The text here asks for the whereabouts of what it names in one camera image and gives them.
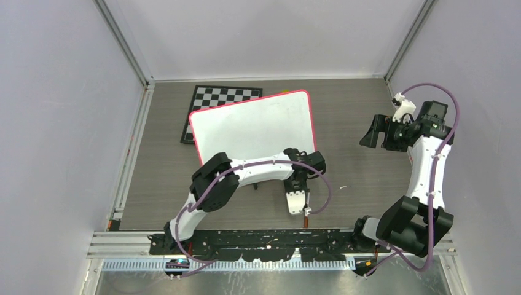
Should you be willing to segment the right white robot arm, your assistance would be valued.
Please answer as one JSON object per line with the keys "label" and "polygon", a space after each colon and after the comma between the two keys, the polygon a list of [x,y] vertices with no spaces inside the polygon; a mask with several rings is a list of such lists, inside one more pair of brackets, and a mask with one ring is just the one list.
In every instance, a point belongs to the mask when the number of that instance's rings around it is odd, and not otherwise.
{"label": "right white robot arm", "polygon": [[380,218],[363,216],[355,223],[351,245],[370,251],[376,242],[387,242],[421,258],[451,229],[454,217],[446,212],[442,195],[444,167],[453,143],[452,128],[446,126],[448,106],[437,101],[416,105],[406,98],[393,99],[392,116],[374,115],[360,145],[375,148],[380,133],[382,148],[406,152],[412,163],[407,192]]}

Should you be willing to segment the pink framed whiteboard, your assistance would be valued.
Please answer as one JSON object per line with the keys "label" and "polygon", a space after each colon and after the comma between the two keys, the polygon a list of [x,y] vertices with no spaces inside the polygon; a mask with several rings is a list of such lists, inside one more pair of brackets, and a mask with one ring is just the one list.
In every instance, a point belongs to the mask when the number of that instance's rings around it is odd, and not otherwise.
{"label": "pink framed whiteboard", "polygon": [[189,115],[199,162],[273,156],[286,148],[317,151],[310,94],[295,90],[194,111]]}

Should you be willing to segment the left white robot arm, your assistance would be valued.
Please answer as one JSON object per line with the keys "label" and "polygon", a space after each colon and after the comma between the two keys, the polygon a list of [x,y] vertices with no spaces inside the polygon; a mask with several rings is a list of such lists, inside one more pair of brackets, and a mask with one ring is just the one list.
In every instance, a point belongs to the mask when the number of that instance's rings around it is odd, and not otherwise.
{"label": "left white robot arm", "polygon": [[219,152],[192,175],[187,200],[180,212],[165,224],[165,246],[173,254],[182,254],[208,213],[224,207],[237,189],[265,181],[283,182],[291,215],[313,214],[307,182],[323,178],[326,168],[325,158],[319,151],[307,153],[289,147],[256,159],[231,159],[225,152]]}

